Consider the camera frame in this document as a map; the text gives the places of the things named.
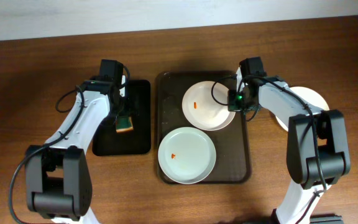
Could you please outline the green orange sponge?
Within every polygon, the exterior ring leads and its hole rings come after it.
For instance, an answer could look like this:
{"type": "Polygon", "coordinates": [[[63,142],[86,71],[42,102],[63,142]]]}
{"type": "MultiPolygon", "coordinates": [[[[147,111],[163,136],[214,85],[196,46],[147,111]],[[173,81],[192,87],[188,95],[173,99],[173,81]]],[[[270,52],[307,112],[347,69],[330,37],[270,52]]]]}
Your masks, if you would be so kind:
{"type": "Polygon", "coordinates": [[[132,118],[130,116],[120,116],[116,119],[116,132],[125,133],[133,131],[132,118]]]}

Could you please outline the pinkish white plate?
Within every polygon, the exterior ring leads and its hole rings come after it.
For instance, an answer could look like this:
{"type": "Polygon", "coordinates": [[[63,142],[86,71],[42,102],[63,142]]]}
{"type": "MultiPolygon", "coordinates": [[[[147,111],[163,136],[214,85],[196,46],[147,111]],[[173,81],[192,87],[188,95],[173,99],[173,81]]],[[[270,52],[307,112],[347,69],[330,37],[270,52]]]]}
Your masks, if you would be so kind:
{"type": "Polygon", "coordinates": [[[182,111],[187,121],[198,129],[217,131],[225,128],[236,113],[228,111],[228,88],[220,83],[203,81],[192,85],[182,99],[182,111]]]}

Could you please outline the cream plate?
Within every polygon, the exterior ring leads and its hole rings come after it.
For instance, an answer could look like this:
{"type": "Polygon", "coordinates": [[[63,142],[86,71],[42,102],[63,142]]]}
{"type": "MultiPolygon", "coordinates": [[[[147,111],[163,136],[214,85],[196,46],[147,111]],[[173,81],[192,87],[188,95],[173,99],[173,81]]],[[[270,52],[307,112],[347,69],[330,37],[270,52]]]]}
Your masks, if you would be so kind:
{"type": "MultiPolygon", "coordinates": [[[[290,87],[290,90],[305,103],[312,106],[313,114],[316,114],[319,110],[329,110],[326,100],[318,92],[302,86],[290,87]]],[[[274,109],[272,113],[275,115],[279,125],[285,131],[288,131],[289,117],[298,114],[306,115],[307,110],[303,109],[302,104],[296,98],[287,93],[282,93],[277,103],[277,109],[274,109]]]]}

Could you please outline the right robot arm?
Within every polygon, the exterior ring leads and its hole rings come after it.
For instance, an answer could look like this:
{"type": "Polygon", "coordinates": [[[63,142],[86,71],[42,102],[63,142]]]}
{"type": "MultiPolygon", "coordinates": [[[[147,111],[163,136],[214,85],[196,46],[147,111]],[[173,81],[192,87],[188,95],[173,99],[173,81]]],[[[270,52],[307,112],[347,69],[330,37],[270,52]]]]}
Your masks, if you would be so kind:
{"type": "Polygon", "coordinates": [[[300,97],[280,77],[270,77],[260,57],[239,63],[237,88],[228,92],[229,111],[265,108],[288,128],[287,169],[291,182],[282,203],[264,223],[343,223],[335,214],[313,215],[320,198],[351,169],[344,115],[300,97]]]}

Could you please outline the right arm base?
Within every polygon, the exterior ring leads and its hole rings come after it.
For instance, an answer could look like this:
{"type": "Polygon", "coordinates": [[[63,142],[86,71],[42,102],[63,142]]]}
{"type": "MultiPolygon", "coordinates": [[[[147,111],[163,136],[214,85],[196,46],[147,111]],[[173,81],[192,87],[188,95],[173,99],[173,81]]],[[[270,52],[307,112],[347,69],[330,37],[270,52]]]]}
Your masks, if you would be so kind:
{"type": "Polygon", "coordinates": [[[339,215],[315,216],[310,218],[310,224],[344,224],[344,220],[339,215]]]}

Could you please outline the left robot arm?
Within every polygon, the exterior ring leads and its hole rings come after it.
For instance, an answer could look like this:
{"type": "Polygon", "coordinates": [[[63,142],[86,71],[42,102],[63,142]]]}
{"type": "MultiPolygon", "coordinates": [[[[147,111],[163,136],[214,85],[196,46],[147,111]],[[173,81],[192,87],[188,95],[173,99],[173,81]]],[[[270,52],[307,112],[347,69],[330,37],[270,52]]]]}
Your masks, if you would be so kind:
{"type": "Polygon", "coordinates": [[[124,107],[128,68],[103,59],[96,76],[75,87],[76,99],[57,131],[41,146],[29,146],[26,202],[31,212],[55,223],[97,223],[86,151],[104,121],[117,120],[124,107]]]}

